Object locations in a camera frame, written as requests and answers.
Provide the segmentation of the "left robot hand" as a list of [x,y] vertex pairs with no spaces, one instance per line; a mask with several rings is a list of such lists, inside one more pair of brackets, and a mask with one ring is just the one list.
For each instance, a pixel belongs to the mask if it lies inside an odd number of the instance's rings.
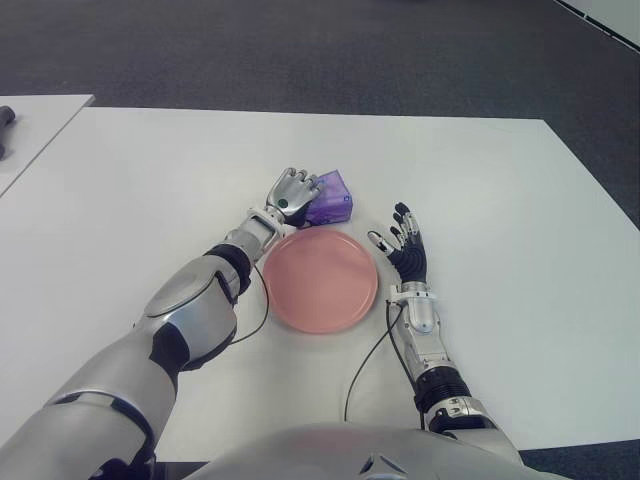
[[274,213],[282,224],[303,227],[310,204],[320,195],[323,185],[305,170],[286,168],[272,186],[265,209]]

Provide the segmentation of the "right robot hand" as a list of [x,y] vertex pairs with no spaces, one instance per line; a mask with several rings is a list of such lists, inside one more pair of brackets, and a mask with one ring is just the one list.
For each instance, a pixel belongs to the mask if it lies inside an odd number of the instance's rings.
[[426,284],[427,255],[417,218],[403,202],[395,204],[392,216],[396,225],[390,227],[390,232],[396,238],[396,246],[373,230],[367,233],[367,237],[385,255],[402,283]]

